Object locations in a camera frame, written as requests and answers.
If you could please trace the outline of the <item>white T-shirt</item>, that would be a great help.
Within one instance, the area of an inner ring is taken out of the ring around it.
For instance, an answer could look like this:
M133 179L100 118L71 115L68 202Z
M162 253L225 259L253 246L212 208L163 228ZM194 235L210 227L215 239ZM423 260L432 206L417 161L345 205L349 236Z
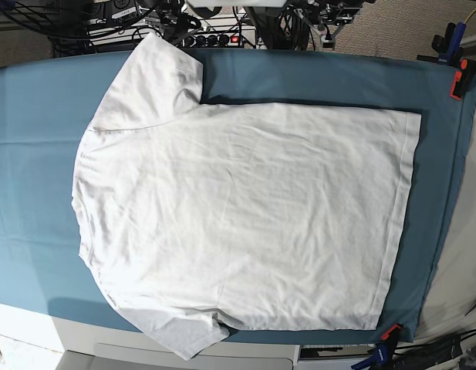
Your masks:
M373 330L420 115L202 89L199 61L147 35L83 134L72 206L105 299L183 359L230 328Z

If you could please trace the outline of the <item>black power strip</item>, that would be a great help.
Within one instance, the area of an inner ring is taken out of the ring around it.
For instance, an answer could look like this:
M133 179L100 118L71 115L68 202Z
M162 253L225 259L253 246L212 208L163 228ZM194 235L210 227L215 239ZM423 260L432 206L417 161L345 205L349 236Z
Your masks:
M179 45L182 48L243 48L244 43L238 34L196 34L190 35Z

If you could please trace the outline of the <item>blue table cloth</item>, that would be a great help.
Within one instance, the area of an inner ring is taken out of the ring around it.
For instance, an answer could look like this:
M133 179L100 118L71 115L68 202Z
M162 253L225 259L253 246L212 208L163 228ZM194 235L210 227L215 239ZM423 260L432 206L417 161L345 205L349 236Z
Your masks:
M307 103L419 113L420 142L392 285L374 331L232 331L230 341L364 344L395 323L411 341L461 187L476 80L450 97L454 70L426 62L323 52L190 49L210 104ZM79 257L71 206L79 141L127 52L0 69L0 304L132 331Z

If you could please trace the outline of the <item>blue orange clamp bottom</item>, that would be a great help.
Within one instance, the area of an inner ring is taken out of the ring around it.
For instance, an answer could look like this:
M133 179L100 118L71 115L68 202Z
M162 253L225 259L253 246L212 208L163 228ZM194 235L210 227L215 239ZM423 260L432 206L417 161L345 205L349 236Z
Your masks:
M390 327L381 335L381 342L376 345L371 355L367 359L352 365L351 369L382 369L384 365L387 365L392 360L393 354L400 341L402 330L403 325L401 324L395 324Z

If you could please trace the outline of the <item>orange black clamp top right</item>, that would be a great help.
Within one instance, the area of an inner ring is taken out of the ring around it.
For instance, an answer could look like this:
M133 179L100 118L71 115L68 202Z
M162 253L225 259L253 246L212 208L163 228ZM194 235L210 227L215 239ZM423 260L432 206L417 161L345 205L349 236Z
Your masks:
M476 61L462 59L454 74L449 96L452 99L462 100L469 85L476 75Z

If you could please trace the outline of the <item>blue black clamp top right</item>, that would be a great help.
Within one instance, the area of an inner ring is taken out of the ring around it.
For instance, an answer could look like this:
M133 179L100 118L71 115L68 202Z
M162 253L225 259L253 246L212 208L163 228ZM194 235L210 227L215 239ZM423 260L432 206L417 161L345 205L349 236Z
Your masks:
M437 53L437 56L417 55L417 60L458 68L461 65L461 58L464 53L461 47L461 40L463 39L466 26L463 22L457 24L453 22L448 23L444 36L435 35L431 43L432 49Z

